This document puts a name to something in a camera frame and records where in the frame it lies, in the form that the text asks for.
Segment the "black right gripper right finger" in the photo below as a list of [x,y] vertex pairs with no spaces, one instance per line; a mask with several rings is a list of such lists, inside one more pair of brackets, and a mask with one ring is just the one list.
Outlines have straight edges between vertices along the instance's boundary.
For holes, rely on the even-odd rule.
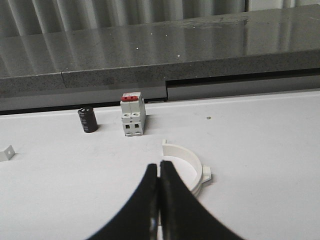
[[160,214],[165,240],[240,240],[186,187],[171,161],[160,163]]

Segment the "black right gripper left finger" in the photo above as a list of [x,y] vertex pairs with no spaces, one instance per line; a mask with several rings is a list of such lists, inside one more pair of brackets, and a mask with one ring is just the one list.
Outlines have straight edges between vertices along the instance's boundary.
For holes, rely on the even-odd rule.
[[157,165],[146,168],[138,187],[120,211],[90,240],[156,240],[159,222]]

